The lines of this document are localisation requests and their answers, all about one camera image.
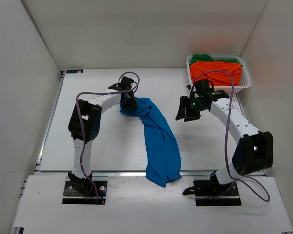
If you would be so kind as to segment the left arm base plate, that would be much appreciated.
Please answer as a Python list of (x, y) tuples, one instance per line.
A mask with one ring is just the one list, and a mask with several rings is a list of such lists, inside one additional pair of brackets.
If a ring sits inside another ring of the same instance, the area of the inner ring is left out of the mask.
[(85, 191), (77, 188), (68, 177), (66, 177), (66, 182), (62, 195), (62, 204), (82, 204), (82, 205), (105, 205), (108, 189), (107, 178), (99, 178), (93, 182), (96, 185), (97, 192), (93, 188), (93, 184), (90, 184), (90, 188)]

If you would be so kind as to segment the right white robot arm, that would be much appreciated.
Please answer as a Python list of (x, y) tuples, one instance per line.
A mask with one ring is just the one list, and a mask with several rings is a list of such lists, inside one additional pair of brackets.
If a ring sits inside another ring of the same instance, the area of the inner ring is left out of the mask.
[(207, 79), (195, 82), (188, 96), (180, 97), (176, 120), (185, 122), (199, 120), (201, 112), (208, 110), (226, 127), (225, 135), (236, 142), (232, 162), (211, 174), (209, 190), (221, 195), (227, 185), (251, 173), (268, 169), (273, 165), (273, 136), (253, 126), (234, 109), (232, 97), (224, 90), (215, 90)]

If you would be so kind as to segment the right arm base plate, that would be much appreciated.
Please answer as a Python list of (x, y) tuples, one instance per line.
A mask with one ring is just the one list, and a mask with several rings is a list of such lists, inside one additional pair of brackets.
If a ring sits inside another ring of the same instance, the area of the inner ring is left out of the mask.
[(197, 207), (242, 205), (236, 182), (220, 185), (215, 179), (195, 177), (193, 185), (185, 188), (182, 195), (194, 195)]

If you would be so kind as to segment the blue t shirt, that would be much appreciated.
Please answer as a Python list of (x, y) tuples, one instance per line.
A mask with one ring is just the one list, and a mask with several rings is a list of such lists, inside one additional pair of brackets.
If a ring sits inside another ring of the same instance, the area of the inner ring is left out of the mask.
[(177, 140), (159, 108), (146, 97), (137, 97), (137, 108), (120, 112), (127, 116), (138, 117), (144, 127), (144, 140), (147, 152), (145, 177), (158, 186), (180, 179), (181, 156)]

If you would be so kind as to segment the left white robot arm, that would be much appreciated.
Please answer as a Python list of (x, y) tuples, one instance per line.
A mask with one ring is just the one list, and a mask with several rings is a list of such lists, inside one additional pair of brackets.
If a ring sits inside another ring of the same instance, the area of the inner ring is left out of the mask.
[(98, 189), (92, 180), (91, 149), (98, 136), (102, 114), (115, 105), (126, 110), (137, 108), (134, 92), (138, 89), (137, 81), (122, 74), (118, 82), (109, 86), (105, 92), (80, 92), (76, 95), (75, 106), (68, 129), (74, 143), (74, 166), (68, 173), (73, 188), (81, 195), (88, 196)]

